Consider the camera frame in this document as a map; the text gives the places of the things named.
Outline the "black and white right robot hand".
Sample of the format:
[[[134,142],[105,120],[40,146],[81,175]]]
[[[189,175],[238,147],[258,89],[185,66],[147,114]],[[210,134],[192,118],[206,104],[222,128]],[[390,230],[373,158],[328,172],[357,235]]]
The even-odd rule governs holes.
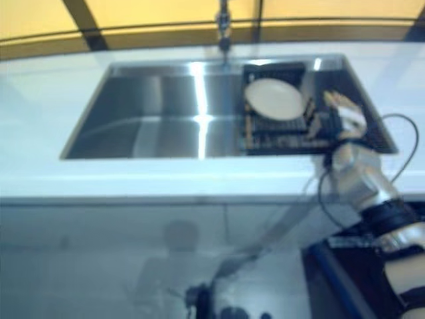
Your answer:
[[[367,120],[362,108],[338,91],[323,92],[324,110],[314,111],[307,139],[341,141],[362,138]]]

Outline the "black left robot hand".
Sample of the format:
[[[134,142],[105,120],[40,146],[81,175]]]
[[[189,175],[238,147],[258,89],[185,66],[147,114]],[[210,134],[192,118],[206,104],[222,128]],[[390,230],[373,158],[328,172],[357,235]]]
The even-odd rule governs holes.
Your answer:
[[[186,318],[216,318],[214,309],[214,285],[202,283],[191,286],[185,292]]]

